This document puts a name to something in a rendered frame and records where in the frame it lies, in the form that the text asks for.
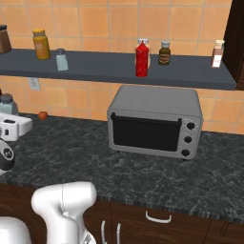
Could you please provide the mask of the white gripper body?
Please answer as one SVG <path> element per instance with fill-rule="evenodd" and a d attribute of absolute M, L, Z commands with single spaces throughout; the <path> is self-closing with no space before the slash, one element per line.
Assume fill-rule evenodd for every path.
<path fill-rule="evenodd" d="M 17 141 L 31 129 L 30 118 L 0 112 L 0 138 L 4 141 Z"/>

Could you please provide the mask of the grey shaker with grey cap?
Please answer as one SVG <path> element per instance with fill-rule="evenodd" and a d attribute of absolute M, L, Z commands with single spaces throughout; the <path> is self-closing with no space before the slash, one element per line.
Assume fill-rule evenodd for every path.
<path fill-rule="evenodd" d="M 56 50 L 56 64 L 59 71 L 67 71 L 69 69 L 68 58 L 64 49 Z"/>
<path fill-rule="evenodd" d="M 0 96 L 0 112 L 18 115 L 18 106 L 11 94 L 4 93 Z"/>

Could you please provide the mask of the red condiment bottle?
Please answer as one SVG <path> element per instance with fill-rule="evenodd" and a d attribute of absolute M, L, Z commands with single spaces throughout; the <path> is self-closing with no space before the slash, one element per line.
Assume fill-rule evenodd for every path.
<path fill-rule="evenodd" d="M 148 74 L 149 48 L 141 41 L 135 49 L 135 75 L 137 77 L 146 77 Z"/>

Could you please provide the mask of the dark brown bottle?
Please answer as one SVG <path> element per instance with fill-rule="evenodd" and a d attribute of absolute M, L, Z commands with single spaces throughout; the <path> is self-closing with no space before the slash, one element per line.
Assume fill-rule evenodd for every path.
<path fill-rule="evenodd" d="M 158 54 L 158 64 L 159 65 L 169 65 L 171 58 L 170 42 L 162 41 L 161 49 Z"/>

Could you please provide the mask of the dark brown cupboard door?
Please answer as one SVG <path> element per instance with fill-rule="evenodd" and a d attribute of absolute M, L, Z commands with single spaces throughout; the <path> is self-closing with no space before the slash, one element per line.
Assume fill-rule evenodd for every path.
<path fill-rule="evenodd" d="M 244 244 L 244 224 L 212 220 L 203 244 Z"/>
<path fill-rule="evenodd" d="M 22 220 L 30 231 L 32 244 L 46 244 L 46 224 L 31 207 L 34 191 L 34 187 L 0 183 L 0 216 L 11 216 Z"/>
<path fill-rule="evenodd" d="M 101 224 L 105 221 L 105 241 L 112 243 L 111 205 L 108 201 L 96 199 L 94 205 L 84 212 L 84 223 L 94 236 L 97 244 L 102 244 Z"/>

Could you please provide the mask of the yellow mustard jar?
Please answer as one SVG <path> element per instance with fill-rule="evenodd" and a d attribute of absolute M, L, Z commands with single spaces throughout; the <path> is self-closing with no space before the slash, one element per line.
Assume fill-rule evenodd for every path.
<path fill-rule="evenodd" d="M 51 51 L 49 40 L 43 29 L 36 29 L 33 33 L 33 45 L 35 48 L 36 56 L 39 60 L 46 60 L 51 58 Z"/>

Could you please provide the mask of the brown jar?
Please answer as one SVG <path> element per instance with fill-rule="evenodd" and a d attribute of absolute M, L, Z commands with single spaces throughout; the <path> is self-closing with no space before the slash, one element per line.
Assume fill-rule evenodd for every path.
<path fill-rule="evenodd" d="M 0 53 L 11 51 L 10 39 L 6 25 L 0 25 Z"/>

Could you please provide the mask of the black toaster oven door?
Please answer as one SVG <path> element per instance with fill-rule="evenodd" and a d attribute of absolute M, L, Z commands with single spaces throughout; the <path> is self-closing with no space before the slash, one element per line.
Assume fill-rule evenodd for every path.
<path fill-rule="evenodd" d="M 120 146 L 176 152 L 180 128 L 113 120 L 113 143 Z"/>

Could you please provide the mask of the silver toaster oven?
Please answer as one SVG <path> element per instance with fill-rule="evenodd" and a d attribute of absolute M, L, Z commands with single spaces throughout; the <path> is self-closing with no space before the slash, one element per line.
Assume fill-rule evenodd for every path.
<path fill-rule="evenodd" d="M 166 152 L 152 149 L 141 149 L 113 143 L 113 130 L 111 115 L 149 118 L 158 120 L 177 121 L 182 119 L 178 146 L 176 152 Z M 152 86 L 127 86 L 123 85 L 115 95 L 107 111 L 109 145 L 119 152 L 144 153 L 161 155 L 174 158 L 192 159 L 196 149 L 203 124 L 203 115 L 194 90 L 152 87 Z M 194 129 L 189 130 L 187 124 L 193 122 Z M 184 138 L 190 136 L 193 141 L 186 143 Z M 182 150 L 189 150 L 190 155 L 182 155 Z"/>

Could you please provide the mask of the dark brown drawer front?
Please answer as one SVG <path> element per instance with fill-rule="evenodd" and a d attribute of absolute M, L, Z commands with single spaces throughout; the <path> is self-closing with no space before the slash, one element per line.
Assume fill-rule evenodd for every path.
<path fill-rule="evenodd" d="M 172 221 L 168 224 L 151 222 L 149 216 Z M 146 209 L 120 203 L 111 204 L 113 241 L 116 242 L 117 224 L 120 228 L 120 244 L 203 244 L 210 221 L 206 218 Z"/>

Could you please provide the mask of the white wall outlet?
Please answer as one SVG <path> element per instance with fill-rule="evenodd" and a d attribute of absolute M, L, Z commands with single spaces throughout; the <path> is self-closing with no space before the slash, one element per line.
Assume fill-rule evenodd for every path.
<path fill-rule="evenodd" d="M 29 78 L 29 87 L 31 90 L 35 90 L 35 91 L 41 90 L 39 80 L 36 77 Z"/>

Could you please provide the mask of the dark grey wall shelf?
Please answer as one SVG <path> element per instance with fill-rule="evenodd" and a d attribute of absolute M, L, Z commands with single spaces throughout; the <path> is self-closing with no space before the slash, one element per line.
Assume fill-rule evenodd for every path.
<path fill-rule="evenodd" d="M 59 71 L 54 58 L 40 60 L 33 50 L 15 49 L 0 54 L 0 75 L 227 91 L 236 87 L 228 69 L 212 68 L 207 56 L 173 55 L 168 66 L 161 66 L 153 54 L 142 78 L 135 75 L 132 53 L 69 51 L 67 57 L 69 68 Z"/>

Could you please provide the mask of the dark brown wall cabinet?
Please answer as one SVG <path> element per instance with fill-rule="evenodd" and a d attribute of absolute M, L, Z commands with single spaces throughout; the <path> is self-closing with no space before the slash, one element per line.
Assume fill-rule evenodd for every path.
<path fill-rule="evenodd" d="M 224 34 L 223 63 L 244 91 L 244 0 L 233 0 Z"/>

